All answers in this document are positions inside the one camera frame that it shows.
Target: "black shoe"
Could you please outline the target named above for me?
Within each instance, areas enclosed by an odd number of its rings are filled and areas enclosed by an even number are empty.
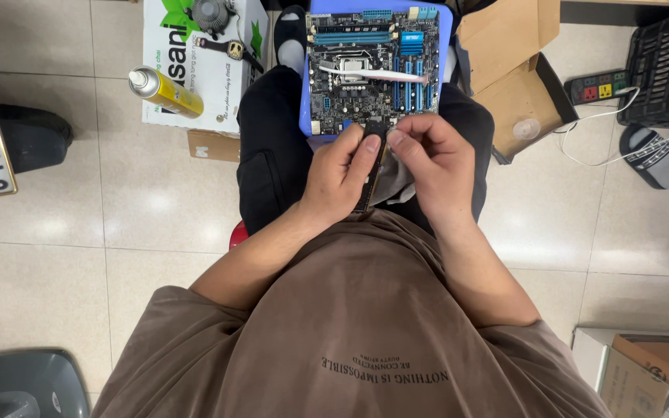
[[[298,20],[281,20],[284,15],[297,14]],[[306,11],[302,6],[293,5],[288,6],[280,13],[277,22],[275,22],[275,32],[273,34],[273,44],[275,45],[275,59],[280,65],[278,59],[278,49],[280,45],[289,39],[295,39],[303,50],[306,51]]]

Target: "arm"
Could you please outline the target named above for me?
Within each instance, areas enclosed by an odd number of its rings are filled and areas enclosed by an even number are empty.
[[[438,115],[408,116],[389,145],[415,177],[417,199],[436,233],[448,290],[475,327],[527,326],[540,319],[471,215],[474,153]]]
[[[300,202],[226,253],[190,287],[225,307],[252,309],[301,247],[358,203],[381,140],[351,124],[314,154]]]

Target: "spray can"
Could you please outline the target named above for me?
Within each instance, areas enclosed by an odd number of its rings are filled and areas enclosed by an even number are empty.
[[[139,98],[185,118],[195,119],[203,113],[203,100],[197,94],[151,67],[133,69],[128,74],[128,85]]]

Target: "white spray cap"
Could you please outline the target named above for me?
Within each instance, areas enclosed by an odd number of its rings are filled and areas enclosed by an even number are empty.
[[[138,71],[131,71],[130,73],[128,73],[128,79],[136,87],[144,87],[146,83],[149,81],[149,78],[146,77],[146,74]]]
[[[513,127],[513,136],[517,139],[533,139],[541,133],[541,123],[535,119],[521,120]]]

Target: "motherboard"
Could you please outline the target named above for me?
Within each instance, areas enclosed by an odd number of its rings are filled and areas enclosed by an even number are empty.
[[[438,111],[439,16],[436,7],[407,12],[306,16],[311,135],[339,135],[350,123],[394,125],[405,115]],[[427,76],[384,81],[341,71],[386,70]]]

